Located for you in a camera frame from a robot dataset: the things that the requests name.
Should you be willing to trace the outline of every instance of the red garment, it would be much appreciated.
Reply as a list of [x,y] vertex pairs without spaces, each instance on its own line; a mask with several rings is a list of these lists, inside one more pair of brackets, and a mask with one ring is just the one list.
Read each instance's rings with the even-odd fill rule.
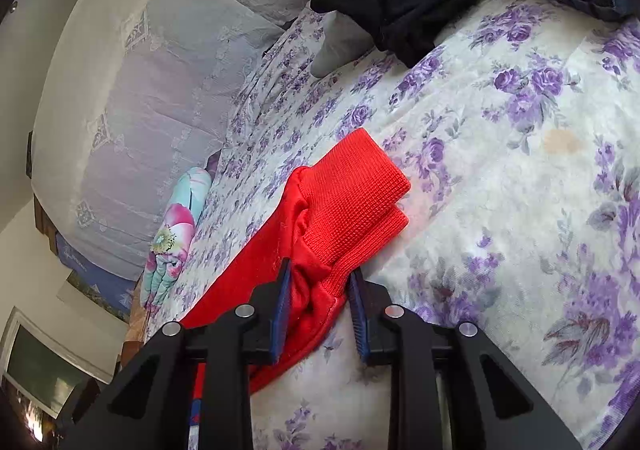
[[[408,223],[395,203],[409,181],[363,128],[312,167],[295,169],[271,217],[187,313],[187,328],[248,302],[291,259],[291,310],[280,361],[251,376],[255,392],[315,349],[345,302],[347,277]],[[204,365],[196,391],[202,393]]]

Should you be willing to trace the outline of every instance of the gray fabric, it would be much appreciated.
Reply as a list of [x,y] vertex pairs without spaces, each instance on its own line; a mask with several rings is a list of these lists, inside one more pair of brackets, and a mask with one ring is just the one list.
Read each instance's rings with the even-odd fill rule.
[[322,47],[309,67],[316,78],[324,78],[373,47],[373,37],[351,17],[338,11],[332,13],[329,24],[324,27]]

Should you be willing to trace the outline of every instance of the white wall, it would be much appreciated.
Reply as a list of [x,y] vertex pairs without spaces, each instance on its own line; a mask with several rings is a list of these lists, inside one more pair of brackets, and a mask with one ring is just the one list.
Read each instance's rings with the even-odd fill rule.
[[0,260],[0,332],[17,307],[49,337],[111,375],[126,324],[68,288],[70,270],[36,230],[33,201],[0,232]]
[[31,197],[25,176],[27,135],[76,1],[17,0],[15,13],[0,24],[0,230]]

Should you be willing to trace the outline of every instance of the floral bedsheet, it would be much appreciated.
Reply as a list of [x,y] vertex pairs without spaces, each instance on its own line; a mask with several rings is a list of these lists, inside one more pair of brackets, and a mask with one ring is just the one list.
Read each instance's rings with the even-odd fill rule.
[[[410,224],[367,277],[427,321],[478,322],[599,448],[640,388],[638,21],[483,0],[411,70],[374,50],[316,80],[322,23],[304,10],[239,94],[186,268],[147,335],[203,295],[293,168],[363,126],[412,182]],[[255,448],[386,448],[389,390],[388,369],[359,363],[345,311],[252,397]]]

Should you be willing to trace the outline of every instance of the metal screw head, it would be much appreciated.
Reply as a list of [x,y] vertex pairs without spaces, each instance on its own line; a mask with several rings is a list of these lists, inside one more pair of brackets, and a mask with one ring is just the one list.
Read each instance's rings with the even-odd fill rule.
[[249,318],[254,313],[255,309],[251,304],[242,304],[236,307],[236,316],[240,318]]
[[181,329],[182,326],[178,322],[167,322],[162,326],[162,334],[164,336],[175,336]]
[[473,338],[478,334],[478,328],[471,322],[464,322],[463,324],[460,324],[458,330],[461,335],[466,336],[467,338]]
[[385,307],[385,315],[389,318],[400,318],[404,314],[402,306],[393,304]]

